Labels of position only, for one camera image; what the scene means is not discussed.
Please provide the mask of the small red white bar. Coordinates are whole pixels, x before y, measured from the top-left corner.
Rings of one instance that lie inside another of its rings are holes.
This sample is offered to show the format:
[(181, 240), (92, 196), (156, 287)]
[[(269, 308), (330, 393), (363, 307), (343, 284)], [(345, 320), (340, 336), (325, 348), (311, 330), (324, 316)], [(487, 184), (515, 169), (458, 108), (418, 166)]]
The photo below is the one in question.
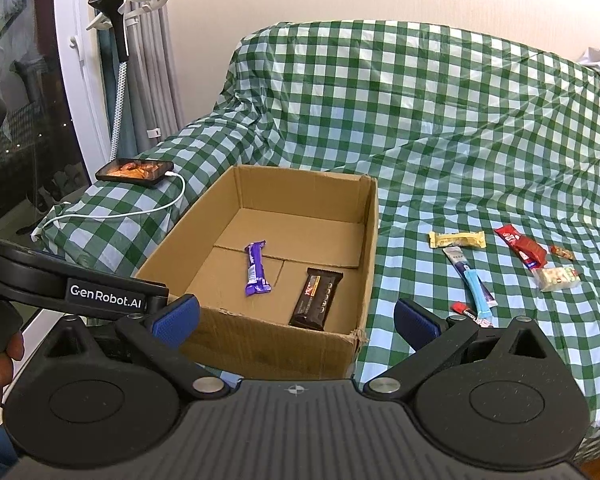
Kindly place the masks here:
[(468, 307), (467, 304), (463, 304), (462, 302), (454, 302), (454, 304), (452, 304), (451, 306), (451, 310), (458, 315), (464, 315), (465, 318), (470, 318), (471, 321), (479, 321), (477, 315), (475, 315), (475, 313), (471, 311), (471, 308)]

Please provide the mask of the light blue stick packet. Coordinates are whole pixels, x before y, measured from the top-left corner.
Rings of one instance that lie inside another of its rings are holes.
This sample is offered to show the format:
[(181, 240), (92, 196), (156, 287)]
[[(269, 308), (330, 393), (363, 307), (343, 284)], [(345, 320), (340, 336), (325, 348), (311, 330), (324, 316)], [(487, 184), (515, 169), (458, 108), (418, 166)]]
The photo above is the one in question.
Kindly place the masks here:
[(464, 272), (471, 295), (474, 297), (474, 303), (477, 308), (479, 323), (481, 326), (492, 325), (492, 312), (486, 297), (482, 291), (480, 278), (476, 270), (468, 269)]

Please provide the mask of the white purple stick packet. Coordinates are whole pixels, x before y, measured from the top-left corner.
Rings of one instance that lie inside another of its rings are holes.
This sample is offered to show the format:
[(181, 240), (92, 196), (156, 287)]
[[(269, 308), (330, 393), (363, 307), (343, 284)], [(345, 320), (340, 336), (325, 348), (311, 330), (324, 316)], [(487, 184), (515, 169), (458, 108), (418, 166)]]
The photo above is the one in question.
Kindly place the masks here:
[(478, 308), (480, 312), (482, 312), (486, 307), (493, 308), (498, 305), (498, 302), (492, 295), (492, 292), (490, 292), (490, 290), (486, 288), (486, 285), (483, 284), (483, 281), (478, 275), (477, 271), (469, 264), (464, 252), (459, 247), (443, 248), (442, 252), (446, 255), (446, 258), (448, 258), (449, 262), (452, 264), (452, 267), (462, 278), (471, 293), (474, 296), (476, 296), (478, 292), (482, 293), (483, 300), (478, 301)]

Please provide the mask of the purple chocolate bar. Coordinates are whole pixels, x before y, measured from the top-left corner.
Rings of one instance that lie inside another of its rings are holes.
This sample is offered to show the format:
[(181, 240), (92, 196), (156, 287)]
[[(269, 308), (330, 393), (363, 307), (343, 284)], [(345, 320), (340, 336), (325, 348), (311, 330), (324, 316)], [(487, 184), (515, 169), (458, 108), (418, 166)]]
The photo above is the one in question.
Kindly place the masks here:
[(247, 284), (245, 286), (247, 297), (255, 294), (266, 294), (272, 290), (272, 286), (264, 273), (262, 255), (264, 248), (264, 240), (250, 243), (245, 247), (245, 253), (248, 258)]

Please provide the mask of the yellow snack bar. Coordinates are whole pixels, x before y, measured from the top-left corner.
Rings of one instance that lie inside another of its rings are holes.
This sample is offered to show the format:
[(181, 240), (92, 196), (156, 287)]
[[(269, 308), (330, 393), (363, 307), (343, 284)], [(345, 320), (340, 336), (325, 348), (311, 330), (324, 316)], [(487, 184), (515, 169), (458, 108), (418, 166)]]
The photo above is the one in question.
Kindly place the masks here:
[(486, 234), (479, 232), (437, 233), (429, 232), (429, 246), (432, 249), (445, 247), (486, 248)]

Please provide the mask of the dark brown biscuit pack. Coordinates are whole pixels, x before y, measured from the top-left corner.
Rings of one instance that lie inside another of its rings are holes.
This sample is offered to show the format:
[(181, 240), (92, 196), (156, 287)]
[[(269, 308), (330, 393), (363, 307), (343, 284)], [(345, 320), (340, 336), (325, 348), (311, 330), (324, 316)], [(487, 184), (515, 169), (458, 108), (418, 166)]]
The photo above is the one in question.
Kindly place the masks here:
[(306, 281), (294, 306), (289, 325), (322, 332), (342, 279), (343, 274), (340, 272), (307, 268)]

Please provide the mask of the white green snack pack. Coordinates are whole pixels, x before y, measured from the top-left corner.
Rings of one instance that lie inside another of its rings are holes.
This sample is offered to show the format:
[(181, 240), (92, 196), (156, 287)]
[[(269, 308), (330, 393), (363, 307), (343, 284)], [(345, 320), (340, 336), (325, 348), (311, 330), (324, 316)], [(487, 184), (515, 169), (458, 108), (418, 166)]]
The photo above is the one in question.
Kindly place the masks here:
[(581, 283), (580, 276), (574, 266), (534, 269), (532, 275), (541, 292), (554, 292), (554, 290), (573, 288)]

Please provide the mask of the red snack packet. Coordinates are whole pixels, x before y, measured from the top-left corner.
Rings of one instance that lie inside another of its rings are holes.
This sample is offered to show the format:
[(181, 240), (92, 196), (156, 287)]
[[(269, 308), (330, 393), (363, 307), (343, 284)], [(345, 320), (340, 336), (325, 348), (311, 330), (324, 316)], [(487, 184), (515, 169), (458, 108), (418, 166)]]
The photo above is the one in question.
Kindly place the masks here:
[(497, 228), (495, 233), (504, 240), (528, 270), (542, 269), (546, 265), (546, 250), (532, 238), (518, 232), (511, 224)]

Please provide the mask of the small orange candy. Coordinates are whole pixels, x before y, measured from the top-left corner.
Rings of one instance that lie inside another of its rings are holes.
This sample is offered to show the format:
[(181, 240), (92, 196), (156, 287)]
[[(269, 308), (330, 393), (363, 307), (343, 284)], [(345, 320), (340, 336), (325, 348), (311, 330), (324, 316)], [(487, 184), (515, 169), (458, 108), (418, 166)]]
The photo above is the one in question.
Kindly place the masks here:
[(573, 252), (569, 249), (563, 248), (562, 246), (552, 245), (550, 246), (550, 252), (559, 257), (570, 261), (574, 260)]

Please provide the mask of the brown cardboard box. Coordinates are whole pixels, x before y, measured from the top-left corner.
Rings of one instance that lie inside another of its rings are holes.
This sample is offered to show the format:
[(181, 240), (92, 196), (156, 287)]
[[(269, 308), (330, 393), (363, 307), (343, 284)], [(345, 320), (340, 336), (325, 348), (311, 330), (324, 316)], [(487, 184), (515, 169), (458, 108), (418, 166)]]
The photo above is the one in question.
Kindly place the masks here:
[[(369, 176), (237, 166), (136, 275), (197, 297), (199, 324), (180, 347), (195, 362), (256, 379), (348, 378), (366, 341), (377, 231)], [(245, 247), (259, 240), (272, 290), (247, 297)], [(322, 332), (289, 325), (307, 268), (343, 274)]]

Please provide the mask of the black smartphone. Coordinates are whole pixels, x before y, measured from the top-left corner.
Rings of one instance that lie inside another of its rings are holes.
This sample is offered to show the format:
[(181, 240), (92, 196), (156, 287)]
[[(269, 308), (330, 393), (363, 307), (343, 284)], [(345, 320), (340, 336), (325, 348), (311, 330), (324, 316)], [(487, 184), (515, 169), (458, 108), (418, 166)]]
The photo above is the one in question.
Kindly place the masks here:
[(174, 169), (173, 162), (166, 160), (116, 158), (100, 168), (95, 178), (99, 181), (120, 182), (154, 188), (168, 171)]

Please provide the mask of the green checkered sofa cover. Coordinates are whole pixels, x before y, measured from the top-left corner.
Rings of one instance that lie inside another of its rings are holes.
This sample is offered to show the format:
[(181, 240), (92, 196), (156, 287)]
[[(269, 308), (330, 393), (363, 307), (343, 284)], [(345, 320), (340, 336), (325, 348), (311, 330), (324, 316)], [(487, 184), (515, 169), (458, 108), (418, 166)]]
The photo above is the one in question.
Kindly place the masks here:
[[(570, 366), (592, 426), (579, 460), (600, 456), (600, 75), (523, 44), (395, 21), (280, 23), (245, 37), (213, 110), (148, 151), (178, 180), (141, 191), (97, 183), (50, 210), (33, 240), (122, 275), (148, 259), (189, 206), (235, 165), (366, 174), (378, 184), (375, 281), (365, 382), (408, 355), (394, 302), (435, 311), (466, 295), (430, 231), (483, 231), (472, 263), (494, 318), (539, 323)], [(581, 283), (541, 292), (495, 233), (511, 224), (546, 250), (543, 268)], [(557, 245), (574, 260), (550, 252)]]

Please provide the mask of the grey curtain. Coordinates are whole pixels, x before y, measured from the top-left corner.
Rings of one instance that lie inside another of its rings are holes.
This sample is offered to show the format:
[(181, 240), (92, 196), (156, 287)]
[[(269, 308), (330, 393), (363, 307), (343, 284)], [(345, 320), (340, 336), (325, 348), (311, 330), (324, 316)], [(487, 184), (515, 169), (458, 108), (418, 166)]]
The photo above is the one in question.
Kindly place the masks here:
[(120, 62), (114, 32), (97, 32), (97, 39), (111, 130), (121, 110), (117, 155), (134, 157), (178, 133), (184, 116), (166, 6), (131, 18), (125, 28), (130, 59), (121, 105), (116, 106)]

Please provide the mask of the black white phone holder stand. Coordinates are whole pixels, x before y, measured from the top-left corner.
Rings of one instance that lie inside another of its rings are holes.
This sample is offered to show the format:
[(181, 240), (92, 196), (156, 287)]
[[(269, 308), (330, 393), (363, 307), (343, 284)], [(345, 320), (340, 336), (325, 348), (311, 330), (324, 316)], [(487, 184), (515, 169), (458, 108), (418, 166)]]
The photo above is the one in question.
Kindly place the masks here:
[(114, 31), (114, 44), (117, 48), (119, 68), (114, 101), (114, 119), (111, 127), (111, 144), (109, 159), (117, 158), (120, 131), (123, 117), (126, 74), (130, 51), (126, 38), (126, 25), (136, 23), (141, 15), (161, 9), (169, 0), (88, 0), (87, 3), (96, 11), (95, 17), (86, 26), (87, 30)]

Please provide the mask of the white window frame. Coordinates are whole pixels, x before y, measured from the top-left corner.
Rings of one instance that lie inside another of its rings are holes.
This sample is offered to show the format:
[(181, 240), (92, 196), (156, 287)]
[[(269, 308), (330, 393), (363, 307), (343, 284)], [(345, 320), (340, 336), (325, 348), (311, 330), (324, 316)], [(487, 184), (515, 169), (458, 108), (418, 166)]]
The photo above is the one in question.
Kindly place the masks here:
[(74, 132), (91, 180), (109, 160), (110, 137), (97, 32), (86, 26), (94, 18), (87, 0), (54, 0), (55, 27), (62, 80)]

